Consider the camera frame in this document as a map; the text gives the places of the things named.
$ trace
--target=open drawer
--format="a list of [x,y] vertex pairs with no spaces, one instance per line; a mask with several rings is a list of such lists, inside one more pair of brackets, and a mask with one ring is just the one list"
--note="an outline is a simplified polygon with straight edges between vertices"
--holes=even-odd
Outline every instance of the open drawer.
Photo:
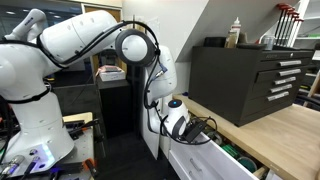
[[[203,133],[196,138],[198,142],[207,139],[208,137]],[[181,164],[180,168],[184,169],[186,173],[193,173],[193,176],[187,174],[191,179],[258,180],[213,141],[197,146],[171,141],[170,153],[175,155],[174,159],[170,159],[172,156],[169,156],[170,163]]]

